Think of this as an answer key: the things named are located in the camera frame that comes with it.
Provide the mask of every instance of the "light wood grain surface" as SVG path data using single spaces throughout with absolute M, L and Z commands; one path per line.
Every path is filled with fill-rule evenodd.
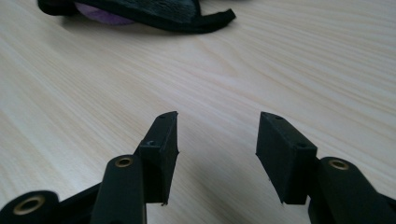
M 171 34 L 51 17 L 0 2 L 0 207 L 38 189 L 66 199 L 176 110 L 181 151 L 148 223 L 309 223 L 255 156 L 261 111 L 318 157 L 355 163 L 396 198 L 396 1 L 202 0 L 228 27 Z

